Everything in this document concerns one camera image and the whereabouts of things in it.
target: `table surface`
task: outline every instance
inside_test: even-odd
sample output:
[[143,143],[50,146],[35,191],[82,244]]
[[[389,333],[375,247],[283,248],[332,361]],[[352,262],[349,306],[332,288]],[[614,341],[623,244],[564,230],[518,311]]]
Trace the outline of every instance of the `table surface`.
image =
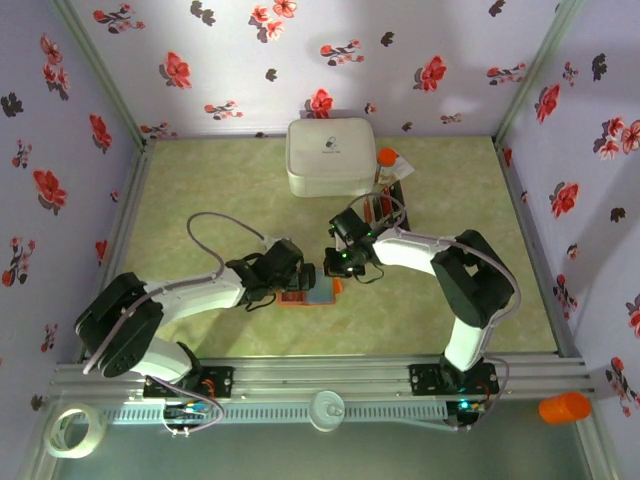
[[[416,172],[402,181],[411,229],[458,235],[480,231],[520,283],[520,311],[496,328],[492,351],[554,351],[556,345],[504,177],[489,137],[376,139]],[[305,260],[322,265],[332,245],[328,220],[349,197],[298,198],[289,190],[283,138],[158,142],[128,245],[125,271],[145,280],[193,276],[216,261],[187,236],[194,212],[231,215],[274,237],[290,237]],[[213,217],[193,231],[225,261],[263,251],[257,237]],[[161,338],[183,341],[199,357],[440,353],[453,325],[437,280],[401,267],[383,280],[344,282],[331,306],[242,308],[172,322]]]

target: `tape roll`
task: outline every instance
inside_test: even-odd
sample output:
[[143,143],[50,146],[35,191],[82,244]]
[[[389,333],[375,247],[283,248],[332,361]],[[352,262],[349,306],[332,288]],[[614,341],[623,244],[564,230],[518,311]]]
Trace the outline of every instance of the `tape roll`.
[[[65,439],[73,416],[84,414],[87,432],[77,445],[69,447]],[[53,416],[45,430],[44,443],[49,454],[58,458],[82,458],[93,452],[107,431],[107,417],[99,410],[83,403],[72,403]]]

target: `small box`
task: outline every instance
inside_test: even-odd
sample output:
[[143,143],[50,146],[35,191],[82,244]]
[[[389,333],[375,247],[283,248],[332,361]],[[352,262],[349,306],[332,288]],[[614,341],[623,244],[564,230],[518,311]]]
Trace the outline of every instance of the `small box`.
[[376,144],[362,118],[291,122],[286,156],[289,187],[298,197],[362,195],[373,188]]

